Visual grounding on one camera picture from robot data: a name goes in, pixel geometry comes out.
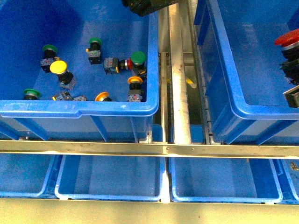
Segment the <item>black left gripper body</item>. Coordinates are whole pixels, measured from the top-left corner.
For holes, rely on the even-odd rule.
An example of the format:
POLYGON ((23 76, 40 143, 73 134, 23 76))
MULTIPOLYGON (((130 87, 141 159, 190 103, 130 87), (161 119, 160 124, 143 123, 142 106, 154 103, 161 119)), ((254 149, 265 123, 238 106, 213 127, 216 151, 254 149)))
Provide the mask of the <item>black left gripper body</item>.
POLYGON ((146 16, 170 5, 179 3, 178 0, 122 0, 124 7, 128 7, 132 13, 146 16))

